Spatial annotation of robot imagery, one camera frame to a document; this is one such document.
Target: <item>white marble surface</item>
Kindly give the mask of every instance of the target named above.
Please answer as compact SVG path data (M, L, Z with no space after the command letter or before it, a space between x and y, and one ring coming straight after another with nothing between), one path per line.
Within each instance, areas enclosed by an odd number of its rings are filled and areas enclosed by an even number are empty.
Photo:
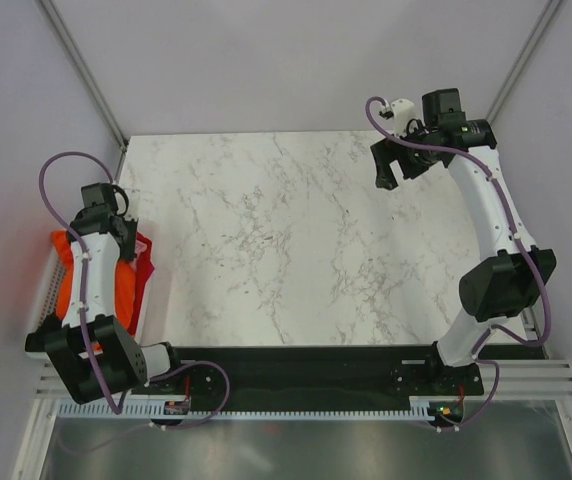
M473 226L441 166L392 193L375 189L376 140L133 137L120 183L140 191L157 268L143 341L415 344L443 335L460 309L459 278L478 260ZM524 335L519 319L509 325Z

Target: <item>orange cloth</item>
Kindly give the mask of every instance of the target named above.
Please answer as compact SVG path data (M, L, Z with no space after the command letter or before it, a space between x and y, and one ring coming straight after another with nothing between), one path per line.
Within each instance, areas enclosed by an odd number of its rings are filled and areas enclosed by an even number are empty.
M53 246L59 259L66 268L66 275L62 280L57 297L55 314L63 320L70 304L70 295L73 289L73 252L66 239L66 231L58 230L50 235ZM128 330L133 317L133 304L135 300L135 270L126 260L118 260L115 268L115 312L117 320Z

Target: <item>lavender wall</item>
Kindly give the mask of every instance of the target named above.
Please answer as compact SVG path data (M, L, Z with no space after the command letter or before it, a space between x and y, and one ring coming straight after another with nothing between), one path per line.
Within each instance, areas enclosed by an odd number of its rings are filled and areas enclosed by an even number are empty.
M360 130L372 95L486 114L546 0L53 0L128 135Z
M572 365L572 1L494 128L520 214L538 243L557 254L551 348Z
M49 155L73 148L117 165L117 146L35 4L0 0L0 479L10 476L40 373L22 353L54 227L37 174ZM53 168L49 191L70 216L79 186L98 178L80 160Z

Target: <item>purple cable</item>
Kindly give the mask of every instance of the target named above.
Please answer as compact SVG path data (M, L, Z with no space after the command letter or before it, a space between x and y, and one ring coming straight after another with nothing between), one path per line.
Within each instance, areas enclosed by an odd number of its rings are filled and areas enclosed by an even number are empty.
M510 204L508 203L508 199L506 198L504 190L502 189L502 186L499 183L499 181L493 177L493 172L479 158L475 157L474 155L471 155L470 153L464 150L459 150L458 148L452 148L452 147L443 147L439 145L423 145L421 143L409 142L408 140L403 140L399 137L390 134L389 132L386 131L386 129L384 129L381 125L379 125L379 123L377 123L377 121L373 117L373 114L370 111L370 106L372 105L373 102L379 102L382 105L385 105L386 100L384 100L382 97L369 98L368 101L366 102L366 117L368 118L368 121L371 123L371 125L375 128L375 130L377 130L391 142L397 143L406 148L412 148L414 150L422 150L427 152L442 152L442 153L451 153L453 155L459 155L473 162L482 172L484 172L486 177L490 179L490 182L492 183L493 187L495 187L497 196L499 197L499 200L504 209L506 220L508 221L508 227L511 233L513 234L515 245L517 246L519 253L522 255L522 257L524 257L524 260L526 261L528 268L530 269L530 271L533 274L533 277L535 278L535 283L537 284L537 288L539 289L539 294L542 297L542 305L544 307L544 329L542 331L541 336L537 340L530 341L523 339L519 335L512 332L503 325L493 325L491 328L501 330L509 337L513 338L514 340L518 341L519 343L527 347L541 347L542 345L544 345L544 343L546 343L548 337L550 336L550 330L552 324L550 301L548 299L548 292L546 291L546 285L544 284L544 279L542 278L541 274L539 273L539 270L537 269L537 265L535 265L535 262L533 262L533 259L526 251L526 248L524 247L524 244L522 243L521 239L516 238L516 235L518 235L518 230L517 230L517 225L515 223L515 218L513 217L513 213L510 209Z
M459 150L457 148L452 148L452 147L443 147L439 145L423 145L421 143L409 142L408 140L403 140L399 137L390 134L388 131L386 131L385 128L383 128L379 123L377 123L377 121L373 117L373 114L370 111L370 106L373 104L373 102L379 102L380 104L385 105L386 100L384 100L382 97L371 97L366 102L366 117L368 118L368 121L375 128L375 130L381 133L386 139L390 140L391 142L402 145L403 147L412 148L414 150L452 153L453 155L459 155L473 162L482 172L484 172L486 177L490 180L491 184L495 188L495 191L497 192L499 201L501 202L502 207L504 209L506 220L508 221L508 227L511 233L513 234L515 245L517 246L519 253L522 255L522 257L524 257L524 260L526 261L528 268L530 269L530 271L533 274L533 277L535 278L535 283L537 284L537 288L539 289L539 294L542 297L542 305L544 307L544 330L542 331L541 337L538 338L537 340L533 341L525 340L521 338L519 335L517 335L515 332L504 327L503 325L493 325L491 326L491 328L501 330L509 337L517 340L519 343L527 347L542 346L544 343L546 343L546 340L548 340L548 337L550 336L550 330L552 324L548 292L546 290L546 285L544 284L544 279L542 278L541 274L539 273L539 270L537 269L537 265L535 265L535 262L526 251L526 248L524 247L524 244L522 243L521 239L516 238L518 230L517 230L517 225L515 223L515 218L513 217L513 212L511 211L510 204L508 203L508 199L506 198L506 194L504 193L501 184L496 178L493 177L493 172L479 158L475 157L474 155L471 155L470 153L464 150ZM471 350L471 354L473 355L473 357L475 357L477 355L477 352L483 347L488 337L490 337L490 334L491 334L491 329L489 328L481 335L481 337L479 337L479 339L473 346L473 349ZM469 418L462 421L459 425L457 425L457 429L470 424L475 418L477 418L482 412L484 412L488 408L488 405L490 405L490 402L492 401L493 397L495 397L495 394L497 393L497 387L499 386L499 376L500 376L499 364L494 360L480 360L477 358L475 359L475 362L480 365L492 365L493 367L495 367L495 381L493 382L493 387L491 388L490 393L488 394L488 398L486 398L480 409L477 410L477 412L475 412ZM441 431L448 432L456 430L455 426L452 426L452 427L441 427Z
M230 378L228 378L228 374L222 367L220 367L216 363L209 362L208 360L198 360L196 362L187 363L186 365L182 365L181 367L176 368L175 370L171 370L168 373L151 378L151 382L162 382L171 377L174 377L175 375L179 375L180 373L184 372L185 370L188 370L189 368L196 367L199 365L212 367L219 373L221 373L222 377L224 377L224 382L226 382L226 393L224 394L224 399L222 400L222 403L220 403L215 410L206 415L204 418L200 418L199 420L196 420L191 423L181 423L180 425L174 425L174 426L168 425L166 426L166 430L186 430L187 428L193 428L203 425L204 423L210 421L213 417L218 415L228 402L228 397L230 397Z
M48 160L46 160L46 163L44 163L41 170L39 171L39 193L42 197L42 200L44 201L44 205L46 205L46 209L55 218L55 220L57 220L57 223L59 223L62 227L64 227L66 229L66 231L68 233L70 233L75 240L77 240L77 242L79 243L79 246L81 247L82 253L88 253L88 246L86 245L86 242L81 237L81 235L79 235L79 233L77 233L55 211L55 209L53 208L53 205L50 203L50 200L48 200L48 196L46 195L46 189L44 187L44 177L46 175L46 170L48 170L48 167L50 167L54 162L56 162L60 158L74 157L74 156L85 157L85 158L88 158L89 160L92 160L93 162L95 162L97 165L99 165L104 170L104 172L106 173L106 176L108 177L108 180L111 183L113 182L113 176L111 175L110 170L108 170L108 167L106 167L106 165L104 165L102 163L102 161L99 160L98 158L96 158L96 157L94 157L88 153L84 153L84 152L62 152L62 153L58 153L57 155L54 155L54 156L50 157ZM79 301L81 302L82 305L86 304L87 283L88 283L88 259L85 258L82 260L81 285L80 285L80 292L79 292ZM126 397L125 397L125 395L122 394L122 397L119 400L119 404L116 404L115 400L113 400L113 397L110 393L110 388L108 387L108 384L106 383L106 379L104 378L104 375L102 374L101 368L99 367L99 363L97 362L97 358L95 358L95 352L93 350L93 344L90 341L90 335L88 333L88 324L86 322L86 310L84 308L79 309L79 325L80 325L80 329L82 331L82 338L84 340L84 348L86 349L86 353L88 354L88 360L90 361L90 365L91 365L91 368L93 369L93 373L95 374L95 377L97 378L97 383L99 383L99 388L101 389L102 394L104 395L104 398L106 399L106 402L108 402L110 409L113 411L113 413L115 413L115 415L119 415L120 413L122 413L122 408L124 406L124 399Z
M168 380L169 378L174 377L176 375L179 375L180 373L182 373L188 369L191 369L193 367L199 367L199 366L212 367L215 370L217 370L219 373L221 373L222 377L224 377L224 381L226 382L226 392L224 394L224 398L223 398L222 402L219 404L219 406L215 410L213 410L210 414L206 415L204 418L200 418L199 420L196 420L192 423L186 423L186 424L182 423L182 424L176 425L176 426L168 426L167 425L167 426L165 426L165 430L186 430L187 428L198 427L199 425L203 425L204 423L212 420L213 417L215 417L216 415L221 413L224 406L226 406L226 403L228 402L228 398L230 397L230 378L228 377L228 374L226 373L226 371L222 367L220 367L216 363L209 362L207 360L199 360L196 362L187 363L186 365L182 365L181 367L176 368L175 370L172 370L168 373L165 373L163 375L158 375L157 377L152 378L151 382L161 382L164 380ZM66 452L68 455L73 455L75 457L81 457L83 455L88 455L88 454L94 453L97 450L100 450L100 449L106 447L107 445L110 445L111 443L117 442L117 441L121 440L124 437L127 437L128 435L130 435L132 433L143 430L144 428L147 428L148 426L149 426L148 423L141 423L139 425L134 425L131 428L124 430L123 432L115 435L114 437L109 438L108 440L101 442L99 445L95 445L94 447L86 448L84 450L75 450L75 449L72 449L70 447L67 447L64 444L64 442L62 441L61 434L58 431L57 432L57 445L59 445L59 447L64 452Z

